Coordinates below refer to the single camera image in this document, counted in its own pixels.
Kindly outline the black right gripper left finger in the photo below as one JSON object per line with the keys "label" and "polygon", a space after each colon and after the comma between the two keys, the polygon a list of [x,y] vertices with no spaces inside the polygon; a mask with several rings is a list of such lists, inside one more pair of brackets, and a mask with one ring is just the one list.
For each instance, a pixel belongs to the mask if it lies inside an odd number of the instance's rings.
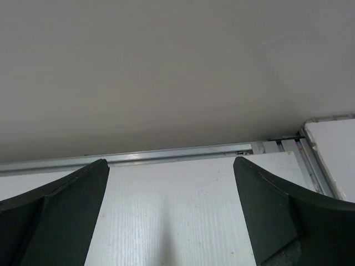
{"label": "black right gripper left finger", "polygon": [[109,176],[105,159],[1,201],[1,265],[84,265]]}

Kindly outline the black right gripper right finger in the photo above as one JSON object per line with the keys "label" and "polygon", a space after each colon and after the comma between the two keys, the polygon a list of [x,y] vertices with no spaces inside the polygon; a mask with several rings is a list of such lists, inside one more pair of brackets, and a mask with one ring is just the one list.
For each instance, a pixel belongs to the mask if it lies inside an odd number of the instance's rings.
{"label": "black right gripper right finger", "polygon": [[257,265],[354,265],[354,203],[308,190],[244,157],[233,167]]}

